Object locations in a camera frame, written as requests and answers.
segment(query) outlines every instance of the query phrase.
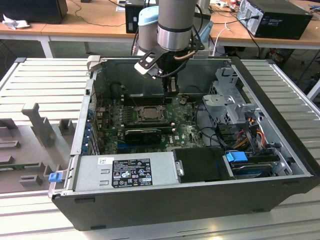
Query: metal bracket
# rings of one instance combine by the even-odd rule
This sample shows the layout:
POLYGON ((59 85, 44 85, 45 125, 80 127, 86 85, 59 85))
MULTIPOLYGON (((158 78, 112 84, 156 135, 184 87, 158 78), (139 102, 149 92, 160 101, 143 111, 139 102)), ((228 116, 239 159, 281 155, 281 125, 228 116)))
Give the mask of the metal bracket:
POLYGON ((86 67, 88 68, 89 72, 93 72, 94 70, 97 70, 100 67, 101 63, 100 55, 91 55, 88 57, 88 60, 86 61, 86 67))

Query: warning label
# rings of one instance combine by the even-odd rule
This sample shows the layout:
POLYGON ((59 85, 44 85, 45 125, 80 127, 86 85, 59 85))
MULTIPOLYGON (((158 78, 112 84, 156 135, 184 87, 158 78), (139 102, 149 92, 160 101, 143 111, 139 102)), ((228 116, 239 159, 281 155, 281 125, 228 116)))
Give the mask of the warning label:
POLYGON ((150 158, 113 161, 111 185, 114 188, 152 185, 150 158))

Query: red wire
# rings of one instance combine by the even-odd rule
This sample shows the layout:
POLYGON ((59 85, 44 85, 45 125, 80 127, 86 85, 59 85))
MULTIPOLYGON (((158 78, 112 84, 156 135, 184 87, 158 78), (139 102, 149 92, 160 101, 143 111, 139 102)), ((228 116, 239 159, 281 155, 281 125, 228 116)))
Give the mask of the red wire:
POLYGON ((238 141, 239 141, 239 137, 240 137, 240 134, 242 134, 242 133, 244 133, 245 131, 240 131, 239 133, 238 133, 238 135, 236 136, 236 142, 238 143, 238 141))

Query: paper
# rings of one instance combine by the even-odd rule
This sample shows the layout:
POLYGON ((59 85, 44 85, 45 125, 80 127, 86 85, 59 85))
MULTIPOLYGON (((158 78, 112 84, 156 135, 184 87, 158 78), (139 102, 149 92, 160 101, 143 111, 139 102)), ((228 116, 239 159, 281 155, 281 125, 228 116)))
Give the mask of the paper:
POLYGON ((28 28, 30 25, 27 23, 25 20, 13 20, 11 18, 6 17, 3 15, 3 21, 2 23, 6 25, 8 28, 16 30, 16 29, 21 29, 21 28, 28 28))

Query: power cable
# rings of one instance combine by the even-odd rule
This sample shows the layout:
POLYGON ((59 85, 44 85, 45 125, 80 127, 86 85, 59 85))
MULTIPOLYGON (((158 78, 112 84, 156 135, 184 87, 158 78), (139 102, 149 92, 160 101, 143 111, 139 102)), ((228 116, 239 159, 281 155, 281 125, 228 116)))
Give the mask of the power cable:
POLYGON ((89 22, 89 21, 85 20, 83 16, 78 15, 78 12, 82 10, 82 7, 81 7, 78 3, 74 2, 73 0, 70 0, 70 1, 73 2, 75 5, 77 5, 77 6, 79 7, 79 9, 74 12, 75 16, 76 16, 77 18, 79 18, 79 19, 82 19, 82 20, 83 20, 84 22, 86 22, 87 24, 95 25, 95 26, 100 26, 100 27, 120 27, 120 26, 126 24, 126 23, 122 23, 122 24, 120 24, 120 25, 107 25, 107 24, 102 25, 102 24, 98 24, 98 23, 89 22))
POLYGON ((198 4, 196 4, 195 6, 196 6, 196 8, 199 10, 200 16, 201 16, 201 24, 200 24, 200 27, 199 27, 199 30, 198 30, 198 32, 200 33, 201 28, 202 28, 202 24, 204 23, 204 16, 203 16, 201 7, 200 7, 198 4))
POLYGON ((114 1, 111 1, 111 0, 108 0, 110 3, 114 4, 114 5, 117 5, 118 7, 121 7, 121 8, 124 8, 125 6, 124 5, 120 5, 114 1))
POLYGON ((245 28, 246 28, 246 30, 247 30, 250 38, 251 38, 252 41, 254 42, 254 44, 258 47, 258 58, 260 59, 260 47, 259 47, 259 45, 256 43, 256 41, 254 40, 254 38, 252 37, 251 32, 248 30, 248 22, 249 22, 249 19, 246 21, 245 28))

